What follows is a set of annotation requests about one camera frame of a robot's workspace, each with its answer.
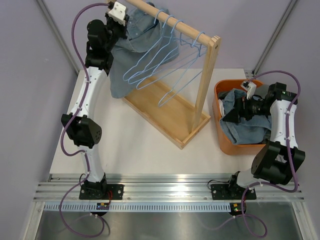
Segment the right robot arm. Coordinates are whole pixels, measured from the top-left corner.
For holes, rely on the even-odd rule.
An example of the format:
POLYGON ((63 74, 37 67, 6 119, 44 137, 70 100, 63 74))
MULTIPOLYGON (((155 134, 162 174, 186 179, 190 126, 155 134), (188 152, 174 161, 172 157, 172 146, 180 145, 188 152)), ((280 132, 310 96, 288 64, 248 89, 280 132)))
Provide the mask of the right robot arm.
POLYGON ((261 100, 239 98, 236 106, 222 121, 240 123, 240 119, 250 120, 253 116, 271 116, 269 141, 255 156, 251 168, 233 174, 227 185, 227 193, 232 198, 244 198, 250 189, 258 185, 268 185, 289 192, 284 188, 294 181, 294 193, 298 189, 296 171, 305 160, 305 152, 298 149, 295 138, 294 117, 298 94, 288 92, 286 85, 275 83, 269 86, 267 95, 261 100))

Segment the light blue denim garment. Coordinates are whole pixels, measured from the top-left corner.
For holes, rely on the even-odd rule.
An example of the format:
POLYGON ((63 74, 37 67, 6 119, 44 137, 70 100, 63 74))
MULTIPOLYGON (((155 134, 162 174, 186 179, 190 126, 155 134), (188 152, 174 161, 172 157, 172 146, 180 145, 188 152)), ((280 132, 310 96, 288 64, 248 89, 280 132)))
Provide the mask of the light blue denim garment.
POLYGON ((169 25, 136 8, 129 14, 126 39, 111 53, 110 92, 115 99, 127 96, 140 82, 179 56, 175 33, 169 25))

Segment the white shirt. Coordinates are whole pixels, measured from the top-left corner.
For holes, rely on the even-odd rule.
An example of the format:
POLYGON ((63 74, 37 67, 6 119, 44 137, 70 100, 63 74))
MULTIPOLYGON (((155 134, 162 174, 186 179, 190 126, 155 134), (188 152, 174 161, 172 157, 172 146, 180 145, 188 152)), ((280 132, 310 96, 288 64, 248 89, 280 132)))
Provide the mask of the white shirt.
POLYGON ((220 115, 223 118, 226 115, 225 114, 224 100, 223 99, 218 99, 218 106, 219 106, 220 115))

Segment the grey pleated skirt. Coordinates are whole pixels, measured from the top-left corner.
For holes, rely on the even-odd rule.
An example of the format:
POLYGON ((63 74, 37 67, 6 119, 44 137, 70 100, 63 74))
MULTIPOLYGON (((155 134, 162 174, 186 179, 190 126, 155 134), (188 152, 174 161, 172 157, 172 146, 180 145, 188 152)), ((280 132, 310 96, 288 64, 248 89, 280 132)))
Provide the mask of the grey pleated skirt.
MULTIPOLYGON (((254 94, 259 96, 260 98, 264 98, 267 95, 268 88, 269 88, 269 85, 265 85, 265 84, 261 86, 257 86, 254 94)), ((247 92, 244 91, 243 89, 233 88, 232 90, 229 90, 229 91, 218 92, 217 97, 218 99, 224 100, 228 94, 230 94, 231 96, 234 96, 235 98, 239 98, 239 97, 246 96, 247 92)))

